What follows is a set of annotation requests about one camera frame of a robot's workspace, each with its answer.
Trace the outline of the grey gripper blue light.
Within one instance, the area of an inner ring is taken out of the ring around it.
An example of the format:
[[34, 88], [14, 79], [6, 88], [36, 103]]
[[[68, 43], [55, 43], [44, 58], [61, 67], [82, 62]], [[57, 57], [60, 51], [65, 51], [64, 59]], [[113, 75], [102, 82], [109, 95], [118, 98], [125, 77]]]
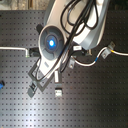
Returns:
[[59, 56], [63, 51], [64, 42], [64, 35], [57, 26], [47, 25], [40, 31], [38, 40], [40, 57], [29, 71], [31, 85], [38, 88], [40, 82], [48, 79], [59, 67]]

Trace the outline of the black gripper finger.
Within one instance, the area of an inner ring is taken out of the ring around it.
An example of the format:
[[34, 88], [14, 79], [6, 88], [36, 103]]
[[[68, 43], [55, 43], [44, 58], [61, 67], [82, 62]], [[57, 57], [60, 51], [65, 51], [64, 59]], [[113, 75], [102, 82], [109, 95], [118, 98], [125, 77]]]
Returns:
[[62, 88], [55, 88], [55, 97], [62, 97]]
[[27, 94], [30, 98], [32, 98], [35, 95], [37, 87], [35, 85], [31, 85], [27, 91]]

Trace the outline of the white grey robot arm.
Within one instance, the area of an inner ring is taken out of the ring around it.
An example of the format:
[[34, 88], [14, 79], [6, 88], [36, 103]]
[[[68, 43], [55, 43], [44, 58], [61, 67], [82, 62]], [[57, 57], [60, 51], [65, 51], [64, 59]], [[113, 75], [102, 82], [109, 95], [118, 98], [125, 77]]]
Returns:
[[101, 41], [110, 0], [51, 0], [45, 13], [44, 27], [37, 26], [36, 48], [40, 55], [29, 71], [32, 83], [28, 95], [44, 91], [55, 78], [57, 94], [61, 91], [61, 74], [75, 53], [74, 47], [85, 51]]

